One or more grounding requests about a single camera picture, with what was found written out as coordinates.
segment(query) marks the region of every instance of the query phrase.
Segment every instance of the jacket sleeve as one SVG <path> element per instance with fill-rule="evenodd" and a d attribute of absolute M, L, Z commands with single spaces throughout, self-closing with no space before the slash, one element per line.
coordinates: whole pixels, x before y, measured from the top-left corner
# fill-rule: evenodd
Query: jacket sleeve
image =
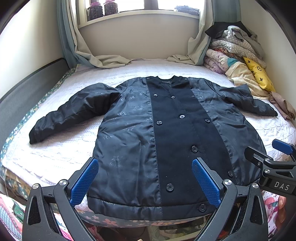
<path fill-rule="evenodd" d="M 104 115 L 127 88 L 127 82 L 116 88 L 103 83 L 90 85 L 74 94 L 56 111 L 39 119 L 29 133 L 30 144 L 95 116 Z"/>
<path fill-rule="evenodd" d="M 277 116 L 277 112 L 267 103 L 254 99 L 247 84 L 238 87 L 221 87 L 206 80 L 210 88 L 220 95 L 225 102 L 236 107 L 262 116 Z"/>

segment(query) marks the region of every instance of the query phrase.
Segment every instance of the wall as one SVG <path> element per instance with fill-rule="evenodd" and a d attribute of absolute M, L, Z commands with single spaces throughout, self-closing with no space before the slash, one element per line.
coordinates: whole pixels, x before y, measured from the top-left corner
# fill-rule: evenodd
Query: wall
<path fill-rule="evenodd" d="M 0 53 L 1 98 L 23 78 L 63 56 L 57 2 L 30 0 L 1 33 Z"/>
<path fill-rule="evenodd" d="M 274 18 L 255 0 L 240 0 L 242 22 L 258 35 L 266 72 L 276 91 L 296 108 L 296 54 Z"/>
<path fill-rule="evenodd" d="M 188 53 L 188 40 L 196 38 L 198 23 L 187 16 L 138 14 L 92 23 L 79 31 L 94 56 L 167 58 Z"/>

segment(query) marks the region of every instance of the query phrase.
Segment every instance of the robotic arm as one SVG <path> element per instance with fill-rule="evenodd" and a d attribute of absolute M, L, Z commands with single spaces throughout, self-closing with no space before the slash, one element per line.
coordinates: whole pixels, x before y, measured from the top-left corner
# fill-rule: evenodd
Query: robotic arm
<path fill-rule="evenodd" d="M 249 186 L 234 185 L 231 180 L 222 180 L 201 158 L 192 162 L 192 171 L 210 204 L 216 206 L 207 225 L 194 241 L 216 241 L 229 222 L 235 204 L 239 204 L 229 235 L 224 241 L 268 240 L 267 216 L 261 190 L 281 196 L 296 197 L 296 148 L 294 145 L 274 140 L 272 146 L 290 155 L 293 162 L 279 162 L 256 149 L 247 147 L 245 157 L 260 168 L 258 183 Z M 90 158 L 85 165 L 69 178 L 55 186 L 32 186 L 24 216 L 23 241 L 67 241 L 55 220 L 51 203 L 56 203 L 60 214 L 75 241 L 95 241 L 85 228 L 75 210 L 99 170 L 98 161 Z"/>

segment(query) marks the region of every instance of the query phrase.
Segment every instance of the curtain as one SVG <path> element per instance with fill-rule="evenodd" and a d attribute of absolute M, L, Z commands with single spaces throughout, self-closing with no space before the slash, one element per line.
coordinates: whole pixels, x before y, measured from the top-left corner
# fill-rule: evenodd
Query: curtain
<path fill-rule="evenodd" d="M 187 56 L 172 55 L 168 57 L 168 61 L 202 65 L 205 52 L 211 41 L 205 31 L 214 22 L 237 22 L 240 20 L 239 0 L 204 0 L 204 6 L 200 9 L 198 34 L 195 39 L 189 39 Z"/>
<path fill-rule="evenodd" d="M 88 67 L 117 68 L 131 61 L 119 55 L 92 55 L 78 30 L 75 0 L 57 0 L 57 12 L 62 48 L 70 68 L 79 63 Z"/>

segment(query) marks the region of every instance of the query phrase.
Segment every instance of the yellow pillow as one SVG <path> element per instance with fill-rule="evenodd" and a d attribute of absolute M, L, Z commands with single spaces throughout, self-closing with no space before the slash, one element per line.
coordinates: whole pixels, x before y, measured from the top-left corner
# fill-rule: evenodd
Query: yellow pillow
<path fill-rule="evenodd" d="M 255 76 L 255 79 L 259 84 L 259 86 L 264 90 L 275 92 L 276 90 L 274 89 L 274 85 L 272 84 L 271 80 L 268 78 L 265 70 L 261 68 L 259 64 L 257 64 L 253 60 L 250 60 L 249 58 L 244 57 L 244 60 L 249 70 L 251 70 L 253 75 Z"/>

